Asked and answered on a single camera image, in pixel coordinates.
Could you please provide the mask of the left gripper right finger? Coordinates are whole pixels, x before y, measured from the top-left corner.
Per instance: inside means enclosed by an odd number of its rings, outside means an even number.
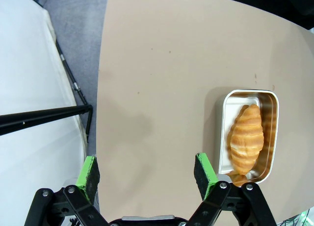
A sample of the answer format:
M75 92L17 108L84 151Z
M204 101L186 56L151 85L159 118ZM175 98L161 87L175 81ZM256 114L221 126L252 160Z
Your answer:
M275 226L260 187L247 182L240 187L219 180L207 155L195 155L194 178L202 203L187 221L189 226L212 226L221 211L231 211L240 226Z

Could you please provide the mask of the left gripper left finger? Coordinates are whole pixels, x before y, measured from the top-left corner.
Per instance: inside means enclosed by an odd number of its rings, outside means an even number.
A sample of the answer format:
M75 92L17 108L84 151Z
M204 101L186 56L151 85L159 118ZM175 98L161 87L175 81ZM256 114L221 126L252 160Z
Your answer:
M26 226L60 226L66 217L73 226L107 226L108 222L94 206L100 172L97 158L87 156L74 185L53 192L49 188L36 191Z

